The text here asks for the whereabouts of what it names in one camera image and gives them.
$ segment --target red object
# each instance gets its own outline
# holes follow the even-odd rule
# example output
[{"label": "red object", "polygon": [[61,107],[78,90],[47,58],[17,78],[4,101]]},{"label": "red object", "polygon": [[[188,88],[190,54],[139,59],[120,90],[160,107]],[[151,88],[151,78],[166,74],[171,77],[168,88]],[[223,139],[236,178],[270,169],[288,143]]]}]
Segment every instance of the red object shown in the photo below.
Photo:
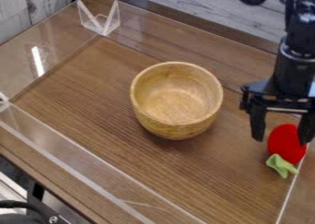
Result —
[{"label": "red object", "polygon": [[307,145],[300,145],[295,124],[283,124],[275,128],[268,138],[268,151],[271,155],[278,154],[292,165],[302,160]]}]

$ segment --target wooden bowl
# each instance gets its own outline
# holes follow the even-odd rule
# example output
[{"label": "wooden bowl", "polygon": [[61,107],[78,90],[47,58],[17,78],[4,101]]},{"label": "wooden bowl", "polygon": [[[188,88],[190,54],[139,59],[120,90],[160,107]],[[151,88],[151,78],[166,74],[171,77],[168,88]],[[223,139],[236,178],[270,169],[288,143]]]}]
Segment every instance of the wooden bowl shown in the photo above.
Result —
[{"label": "wooden bowl", "polygon": [[211,126],[223,102],[216,77],[198,65],[167,62],[148,67],[131,87],[134,112],[159,137],[182,140]]}]

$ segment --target robotic arm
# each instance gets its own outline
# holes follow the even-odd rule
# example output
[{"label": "robotic arm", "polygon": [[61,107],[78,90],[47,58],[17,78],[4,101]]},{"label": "robotic arm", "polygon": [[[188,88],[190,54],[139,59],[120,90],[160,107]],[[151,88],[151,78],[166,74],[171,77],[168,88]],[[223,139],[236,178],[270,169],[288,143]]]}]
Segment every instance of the robotic arm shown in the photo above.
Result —
[{"label": "robotic arm", "polygon": [[[256,6],[266,0],[242,0]],[[272,76],[243,86],[240,108],[250,114],[252,137],[262,141],[267,112],[302,115],[300,145],[315,136],[315,0],[280,0],[286,4],[286,31]]]}]

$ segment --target green object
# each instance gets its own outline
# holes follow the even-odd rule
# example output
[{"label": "green object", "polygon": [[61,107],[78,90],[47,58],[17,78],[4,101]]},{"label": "green object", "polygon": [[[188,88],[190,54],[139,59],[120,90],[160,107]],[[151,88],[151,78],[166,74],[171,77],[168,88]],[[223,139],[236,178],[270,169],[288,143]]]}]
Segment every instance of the green object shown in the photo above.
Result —
[{"label": "green object", "polygon": [[288,163],[278,154],[274,154],[266,161],[268,167],[276,170],[283,179],[288,177],[288,174],[298,174],[299,170],[295,169],[291,163]]}]

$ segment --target bowl rim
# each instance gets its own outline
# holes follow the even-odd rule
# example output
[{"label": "bowl rim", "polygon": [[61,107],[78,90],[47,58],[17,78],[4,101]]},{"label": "bowl rim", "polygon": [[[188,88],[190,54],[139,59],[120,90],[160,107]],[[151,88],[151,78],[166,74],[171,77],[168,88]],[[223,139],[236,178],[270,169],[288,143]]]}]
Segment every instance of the bowl rim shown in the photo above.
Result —
[{"label": "bowl rim", "polygon": [[[139,103],[138,103],[138,100],[135,99],[135,93],[134,93],[134,90],[135,90],[135,85],[138,83],[138,80],[139,78],[148,72],[151,71],[154,68],[158,68],[163,65],[188,65],[188,66],[192,66],[195,69],[198,69],[199,71],[202,71],[206,75],[208,75],[208,77],[212,79],[214,83],[215,83],[215,86],[216,86],[216,90],[219,91],[219,99],[216,101],[216,104],[214,106],[214,109],[211,112],[208,112],[207,114],[204,114],[202,117],[196,118],[195,120],[190,121],[190,122],[184,122],[184,123],[176,123],[176,124],[171,124],[168,123],[166,120],[152,116],[151,114],[148,114],[143,109],[142,107],[139,106]],[[223,103],[223,98],[224,98],[224,92],[223,92],[223,86],[220,84],[220,81],[218,80],[216,76],[206,69],[203,68],[202,66],[199,65],[195,65],[195,64],[191,64],[191,63],[187,63],[187,62],[162,62],[156,65],[152,65],[150,67],[147,67],[138,75],[136,77],[134,78],[134,82],[132,82],[132,85],[131,85],[131,100],[132,100],[132,105],[134,107],[138,109],[138,111],[144,114],[148,118],[154,119],[155,121],[158,121],[159,123],[162,124],[166,124],[166,125],[171,125],[171,126],[178,126],[178,125],[192,125],[192,124],[198,124],[200,122],[204,122],[207,119],[210,119],[219,111],[220,109],[220,106],[222,106],[222,103]]]}]

